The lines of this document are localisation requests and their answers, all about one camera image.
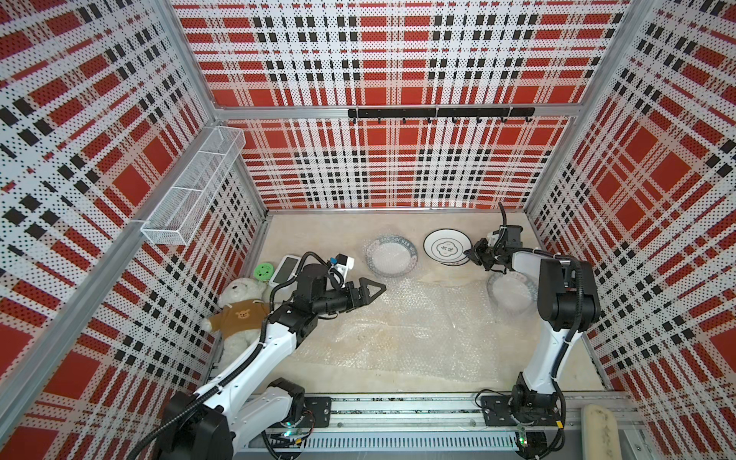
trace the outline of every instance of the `wire mesh shelf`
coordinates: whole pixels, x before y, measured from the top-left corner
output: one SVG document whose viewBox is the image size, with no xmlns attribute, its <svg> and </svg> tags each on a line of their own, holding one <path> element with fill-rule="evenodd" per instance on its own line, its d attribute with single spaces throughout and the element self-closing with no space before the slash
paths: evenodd
<svg viewBox="0 0 736 460">
<path fill-rule="evenodd" d="M 243 130 L 216 127 L 143 226 L 152 244 L 188 245 L 245 146 Z"/>
</svg>

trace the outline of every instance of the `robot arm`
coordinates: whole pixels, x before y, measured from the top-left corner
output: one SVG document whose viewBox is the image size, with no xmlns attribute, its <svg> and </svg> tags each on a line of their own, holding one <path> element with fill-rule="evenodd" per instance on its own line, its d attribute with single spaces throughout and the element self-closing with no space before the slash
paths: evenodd
<svg viewBox="0 0 736 460">
<path fill-rule="evenodd" d="M 135 446 L 128 460 L 134 460 L 156 438 L 157 459 L 231 459 L 235 449 L 269 426 L 300 420 L 304 388 L 282 378 L 271 382 L 265 394 L 247 400 L 264 378 L 309 336 L 320 315 L 369 305 L 386 291 L 385 285 L 366 278 L 360 278 L 358 287 L 353 282 L 345 283 L 350 268 L 350 258 L 346 256 L 338 255 L 330 263 L 316 257 L 320 263 L 304 266 L 308 255 L 316 257 L 313 253 L 305 254 L 297 267 L 297 276 L 275 288 L 297 283 L 293 300 L 282 303 L 264 320 L 259 342 L 251 344 L 193 395 L 176 393 L 164 409 L 164 423 Z M 329 291 L 328 280 L 333 287 Z M 378 288 L 373 295 L 370 286 Z"/>
<path fill-rule="evenodd" d="M 592 267 L 569 256 L 522 247 L 522 227 L 507 225 L 503 208 L 501 211 L 504 222 L 492 234 L 492 242 L 483 238 L 466 255 L 487 271 L 501 266 L 503 272 L 513 270 L 538 282 L 542 333 L 512 389 L 510 412 L 520 425 L 533 424 L 544 416 L 554 419 L 559 398 L 563 404 L 561 428 L 564 397 L 557 381 L 569 356 L 567 351 L 598 320 L 601 310 Z"/>
</svg>

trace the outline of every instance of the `bear face print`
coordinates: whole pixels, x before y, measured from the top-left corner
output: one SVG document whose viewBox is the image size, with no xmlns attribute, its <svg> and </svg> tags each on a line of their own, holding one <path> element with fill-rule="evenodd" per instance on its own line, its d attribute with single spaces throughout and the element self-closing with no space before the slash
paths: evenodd
<svg viewBox="0 0 736 460">
<path fill-rule="evenodd" d="M 437 251 L 442 257 L 450 257 L 458 252 L 458 248 L 451 242 L 446 241 L 437 247 Z"/>
</svg>

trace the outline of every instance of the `red plaid pattern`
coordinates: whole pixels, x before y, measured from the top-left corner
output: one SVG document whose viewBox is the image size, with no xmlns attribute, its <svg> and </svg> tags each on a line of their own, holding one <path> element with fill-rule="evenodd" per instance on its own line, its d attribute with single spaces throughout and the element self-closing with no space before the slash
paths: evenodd
<svg viewBox="0 0 736 460">
<path fill-rule="evenodd" d="M 736 5 L 659 1 L 531 218 L 595 264 L 588 336 L 668 459 L 736 455 Z"/>
<path fill-rule="evenodd" d="M 203 125 L 144 0 L 0 5 L 0 375 L 25 352 Z M 229 177 L 189 247 L 144 245 L 0 450 L 124 458 L 174 390 L 201 384 L 199 320 L 255 231 Z"/>
<path fill-rule="evenodd" d="M 564 118 L 231 121 L 268 208 L 523 208 Z"/>
<path fill-rule="evenodd" d="M 3 378 L 202 126 L 152 8 L 121 5 L 0 10 Z"/>
<path fill-rule="evenodd" d="M 26 453 L 36 443 L 30 439 L 43 443 L 32 459 L 123 459 L 160 424 L 175 391 L 205 382 L 215 338 L 199 322 L 240 273 L 256 230 L 252 204 L 231 172 L 194 242 L 144 244 L 0 459 Z"/>
<path fill-rule="evenodd" d="M 172 3 L 244 107 L 579 102 L 629 0 Z"/>
</svg>

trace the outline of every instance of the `green round container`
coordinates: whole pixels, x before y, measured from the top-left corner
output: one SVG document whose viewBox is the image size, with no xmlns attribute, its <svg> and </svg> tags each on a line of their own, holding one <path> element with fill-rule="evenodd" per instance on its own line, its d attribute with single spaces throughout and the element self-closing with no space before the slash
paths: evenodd
<svg viewBox="0 0 736 460">
<path fill-rule="evenodd" d="M 268 281 L 274 275 L 274 266 L 268 262 L 255 267 L 253 277 L 258 281 Z"/>
</svg>

